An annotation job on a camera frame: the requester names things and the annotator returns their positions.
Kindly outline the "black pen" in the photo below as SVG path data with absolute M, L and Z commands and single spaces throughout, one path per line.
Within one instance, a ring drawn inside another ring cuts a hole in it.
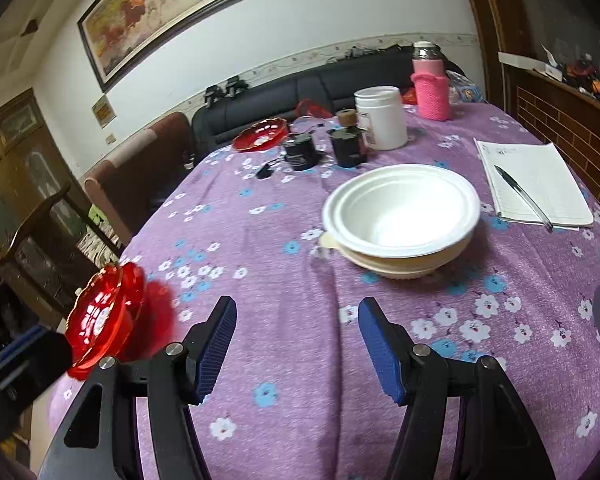
M 501 178 L 519 195 L 519 197 L 531 208 L 535 215 L 539 218 L 547 232 L 554 231 L 554 224 L 548 218 L 548 215 L 542 211 L 540 206 L 535 203 L 535 200 L 519 185 L 519 183 L 503 168 L 495 166 L 496 172 Z

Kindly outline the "dark wooden chair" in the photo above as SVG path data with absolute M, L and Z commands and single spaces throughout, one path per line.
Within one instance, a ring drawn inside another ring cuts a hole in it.
M 66 203 L 81 219 L 85 229 L 117 258 L 123 244 L 107 235 L 69 195 L 71 185 L 64 184 L 58 192 L 42 200 L 20 223 L 8 247 L 0 252 L 0 271 L 14 270 L 23 280 L 38 304 L 50 307 L 53 316 L 68 318 L 76 295 L 74 291 L 99 272 L 100 267 L 88 258 L 79 244 L 69 240 L 52 218 L 53 208 Z

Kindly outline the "brown wooden side counter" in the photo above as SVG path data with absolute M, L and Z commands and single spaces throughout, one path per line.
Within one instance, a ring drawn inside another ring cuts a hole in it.
M 505 110 L 536 138 L 552 142 L 600 205 L 600 103 L 501 52 Z

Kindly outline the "white paper notebook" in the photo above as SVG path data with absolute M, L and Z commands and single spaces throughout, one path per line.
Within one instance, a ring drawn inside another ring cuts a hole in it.
M 476 141 L 496 213 L 509 222 L 539 224 L 539 218 L 496 172 L 500 166 L 535 200 L 554 228 L 588 228 L 593 214 L 554 144 L 498 144 Z

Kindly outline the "white plastic jar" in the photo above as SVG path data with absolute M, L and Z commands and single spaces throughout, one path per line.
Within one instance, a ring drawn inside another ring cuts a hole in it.
M 366 144 L 374 151 L 392 151 L 408 142 L 406 113 L 400 90 L 377 86 L 354 94 L 358 125 Z

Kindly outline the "black jar with cork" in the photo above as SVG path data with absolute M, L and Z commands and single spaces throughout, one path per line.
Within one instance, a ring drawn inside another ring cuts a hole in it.
M 367 162 L 364 131 L 358 126 L 356 110 L 347 108 L 336 114 L 338 125 L 328 132 L 337 164 L 342 168 L 354 168 Z

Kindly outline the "black leather sofa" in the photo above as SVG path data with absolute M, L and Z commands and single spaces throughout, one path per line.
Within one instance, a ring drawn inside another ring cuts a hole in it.
M 404 91 L 412 85 L 413 48 L 397 44 L 358 58 L 342 60 L 259 84 L 231 99 L 226 96 L 201 107 L 192 119 L 190 140 L 201 156 L 231 144 L 245 128 L 260 120 L 294 116 L 309 100 L 329 113 L 354 107 L 358 90 L 393 86 Z

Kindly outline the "framed horse painting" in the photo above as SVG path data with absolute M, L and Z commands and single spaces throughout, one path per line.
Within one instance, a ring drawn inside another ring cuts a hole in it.
M 239 0 L 94 0 L 78 29 L 100 90 L 109 91 L 182 30 Z

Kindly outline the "black binocular object on sofa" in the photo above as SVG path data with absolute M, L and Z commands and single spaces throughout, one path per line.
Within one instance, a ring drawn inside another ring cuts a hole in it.
M 248 89 L 249 84 L 241 76 L 228 78 L 224 87 L 221 87 L 219 84 L 212 84 L 212 86 L 204 90 L 204 107 L 212 108 L 216 102 L 222 99 L 234 100 Z

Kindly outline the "beige bottom stacked bowl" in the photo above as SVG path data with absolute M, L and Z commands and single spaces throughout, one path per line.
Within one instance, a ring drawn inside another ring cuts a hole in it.
M 320 237 L 320 245 L 326 249 L 335 249 L 344 258 L 360 266 L 361 268 L 372 271 L 383 278 L 392 280 L 414 280 L 431 274 L 435 270 L 445 266 L 457 258 L 468 246 L 472 239 L 469 233 L 456 244 L 443 249 L 441 252 L 435 252 L 432 255 L 410 258 L 379 258 L 354 252 L 336 242 L 328 233 Z

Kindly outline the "far small red plate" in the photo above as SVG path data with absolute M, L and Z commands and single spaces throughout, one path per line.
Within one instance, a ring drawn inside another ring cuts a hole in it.
M 242 153 L 267 151 L 281 144 L 288 132 L 286 119 L 263 119 L 242 130 L 233 140 L 232 148 Z

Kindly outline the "purple floral tablecloth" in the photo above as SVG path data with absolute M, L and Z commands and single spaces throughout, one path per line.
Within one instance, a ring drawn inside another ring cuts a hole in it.
M 501 219 L 477 140 L 531 144 L 535 112 L 513 118 L 460 104 L 448 122 L 405 114 L 410 140 L 370 168 L 416 162 L 461 174 L 481 214 L 470 244 L 444 268 L 393 281 L 320 245 L 321 210 L 353 177 L 332 158 L 303 172 L 254 175 L 265 154 L 220 148 L 206 157 L 132 239 L 171 310 L 172 339 L 235 299 L 220 377 L 192 416 L 215 479 L 379 479 L 402 410 L 382 392 L 358 330 L 358 304 L 442 356 L 494 356 L 542 436 L 555 474 L 575 479 L 600 452 L 600 190 L 583 182 L 592 226 L 547 232 Z

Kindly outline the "pink sleeved thermos bottle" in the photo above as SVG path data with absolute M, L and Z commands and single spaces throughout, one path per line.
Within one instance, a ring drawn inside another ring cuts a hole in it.
M 418 114 L 421 118 L 444 122 L 450 118 L 449 78 L 438 46 L 420 40 L 413 44 L 413 73 Z

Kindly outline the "red plate with label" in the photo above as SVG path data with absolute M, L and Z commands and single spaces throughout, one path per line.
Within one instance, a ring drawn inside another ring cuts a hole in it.
M 85 380 L 105 356 L 123 356 L 143 309 L 145 285 L 143 269 L 132 262 L 108 263 L 88 281 L 65 330 L 71 378 Z

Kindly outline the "small black clip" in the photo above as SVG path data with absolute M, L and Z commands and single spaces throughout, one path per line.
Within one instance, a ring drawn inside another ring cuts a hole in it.
M 277 166 L 279 165 L 279 159 L 271 159 L 268 162 L 265 162 L 260 169 L 256 172 L 256 178 L 258 180 L 265 180 L 269 177 L 272 177 L 274 172 L 276 171 Z

